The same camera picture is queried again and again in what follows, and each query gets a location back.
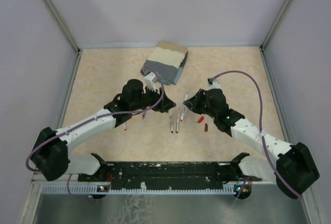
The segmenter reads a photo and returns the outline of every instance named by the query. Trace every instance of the red marker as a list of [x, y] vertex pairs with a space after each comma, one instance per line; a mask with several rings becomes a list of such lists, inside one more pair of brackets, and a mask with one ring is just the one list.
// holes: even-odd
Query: red marker
[[198, 120], [198, 123], [202, 123], [203, 119], [205, 119], [205, 117], [201, 117], [199, 120]]

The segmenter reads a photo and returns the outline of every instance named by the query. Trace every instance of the white wall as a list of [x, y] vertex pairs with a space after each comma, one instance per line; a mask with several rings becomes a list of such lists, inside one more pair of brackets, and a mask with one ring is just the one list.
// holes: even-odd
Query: white wall
[[329, 220], [330, 13], [331, 0], [294, 0], [266, 51], [294, 142], [309, 146], [320, 171], [316, 186]]
[[17, 223], [32, 173], [25, 158], [54, 127], [75, 53], [42, 0], [0, 0], [0, 216]]
[[53, 0], [80, 47], [260, 45], [284, 0]]

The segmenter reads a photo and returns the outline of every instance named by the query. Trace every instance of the gray floor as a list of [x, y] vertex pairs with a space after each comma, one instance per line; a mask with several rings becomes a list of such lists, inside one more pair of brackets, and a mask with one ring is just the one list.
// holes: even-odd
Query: gray floor
[[287, 198], [277, 186], [256, 185], [247, 200], [234, 201], [233, 196], [110, 195], [79, 202], [68, 195], [41, 195], [33, 223], [309, 223], [303, 202]]

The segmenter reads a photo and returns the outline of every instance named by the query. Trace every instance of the wooden table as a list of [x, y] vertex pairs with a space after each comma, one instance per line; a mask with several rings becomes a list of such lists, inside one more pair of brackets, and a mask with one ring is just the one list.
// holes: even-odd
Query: wooden table
[[[129, 79], [140, 79], [140, 68], [153, 48], [86, 49], [78, 68], [63, 126], [74, 124], [101, 109], [122, 91]], [[167, 96], [182, 109], [200, 88], [207, 89], [207, 78], [226, 70], [243, 70], [258, 82], [263, 97], [263, 127], [283, 139], [274, 100], [258, 47], [192, 47], [177, 85], [165, 86]], [[241, 74], [219, 78], [230, 108], [258, 125], [259, 98], [254, 84]], [[127, 130], [119, 126], [101, 133], [73, 153], [97, 153], [112, 161], [229, 161], [241, 152], [259, 155], [244, 142], [220, 132], [210, 117], [198, 124], [199, 115], [187, 112], [179, 133], [170, 133], [168, 114], [149, 111], [142, 120], [133, 116]], [[204, 125], [208, 123], [208, 132]]]

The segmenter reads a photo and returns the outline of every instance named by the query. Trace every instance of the towel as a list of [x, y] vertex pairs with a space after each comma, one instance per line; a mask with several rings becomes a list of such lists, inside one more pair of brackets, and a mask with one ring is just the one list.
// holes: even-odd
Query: towel
[[155, 47], [140, 72], [144, 76], [147, 75], [147, 67], [158, 72], [164, 84], [176, 84], [182, 74], [187, 55], [187, 47], [162, 41]]

